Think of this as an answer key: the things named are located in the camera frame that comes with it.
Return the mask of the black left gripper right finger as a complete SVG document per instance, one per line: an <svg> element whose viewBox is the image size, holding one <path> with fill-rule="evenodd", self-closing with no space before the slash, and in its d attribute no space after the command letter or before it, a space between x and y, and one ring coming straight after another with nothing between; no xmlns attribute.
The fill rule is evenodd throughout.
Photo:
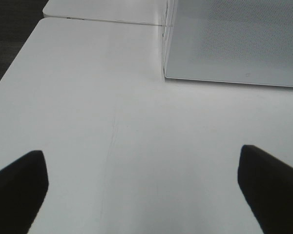
<svg viewBox="0 0 293 234"><path fill-rule="evenodd" d="M263 233L293 234L293 167L244 145L237 181Z"/></svg>

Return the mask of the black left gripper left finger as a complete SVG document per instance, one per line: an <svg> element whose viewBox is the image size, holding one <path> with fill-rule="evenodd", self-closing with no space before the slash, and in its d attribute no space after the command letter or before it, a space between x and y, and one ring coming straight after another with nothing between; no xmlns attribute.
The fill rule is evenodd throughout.
<svg viewBox="0 0 293 234"><path fill-rule="evenodd" d="M30 151L0 170L0 234L29 232L48 191L45 158Z"/></svg>

